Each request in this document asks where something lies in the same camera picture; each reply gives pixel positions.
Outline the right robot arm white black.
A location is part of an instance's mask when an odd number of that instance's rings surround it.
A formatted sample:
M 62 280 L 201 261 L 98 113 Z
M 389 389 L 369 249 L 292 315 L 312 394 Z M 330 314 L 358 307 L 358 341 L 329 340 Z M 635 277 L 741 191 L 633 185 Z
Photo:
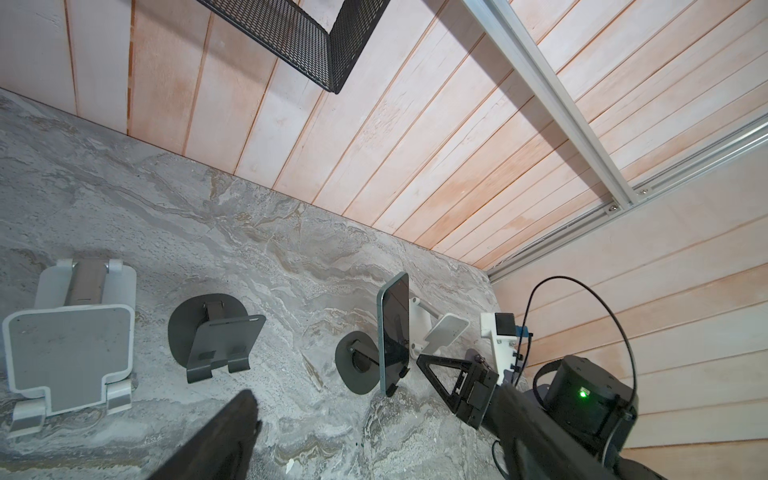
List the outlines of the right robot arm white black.
M 547 364 L 545 393 L 519 391 L 483 357 L 421 355 L 417 365 L 462 422 L 494 435 L 492 459 L 505 479 L 656 479 L 620 452 L 637 419 L 634 390 L 574 355 Z

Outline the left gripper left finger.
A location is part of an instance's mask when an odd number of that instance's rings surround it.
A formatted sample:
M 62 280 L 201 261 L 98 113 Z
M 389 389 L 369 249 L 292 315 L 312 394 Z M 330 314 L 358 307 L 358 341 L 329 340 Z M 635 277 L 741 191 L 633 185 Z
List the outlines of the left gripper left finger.
M 261 428 L 257 399 L 243 390 L 149 479 L 245 479 Z

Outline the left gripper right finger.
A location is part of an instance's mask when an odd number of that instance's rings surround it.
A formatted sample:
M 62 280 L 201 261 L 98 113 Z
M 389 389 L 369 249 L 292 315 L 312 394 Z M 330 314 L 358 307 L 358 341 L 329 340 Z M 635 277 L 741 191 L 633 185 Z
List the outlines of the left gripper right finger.
M 509 474 L 524 479 L 520 465 L 526 451 L 548 479 L 613 479 L 579 443 L 512 385 L 495 388 L 483 419 L 504 452 Z

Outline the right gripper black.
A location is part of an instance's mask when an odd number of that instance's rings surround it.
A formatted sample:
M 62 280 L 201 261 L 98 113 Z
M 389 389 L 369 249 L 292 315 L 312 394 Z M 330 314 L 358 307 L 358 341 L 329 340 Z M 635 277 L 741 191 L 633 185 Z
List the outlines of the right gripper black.
M 466 360 L 422 354 L 416 364 L 459 420 L 474 429 L 483 425 L 499 378 L 483 356 Z M 455 374 L 450 388 L 439 373 Z

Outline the black phone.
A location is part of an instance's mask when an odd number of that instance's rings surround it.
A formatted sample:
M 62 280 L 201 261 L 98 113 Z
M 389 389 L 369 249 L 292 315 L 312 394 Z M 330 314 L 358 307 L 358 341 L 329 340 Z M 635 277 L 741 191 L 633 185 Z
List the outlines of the black phone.
M 409 371 L 409 275 L 398 273 L 377 295 L 381 392 L 392 397 Z

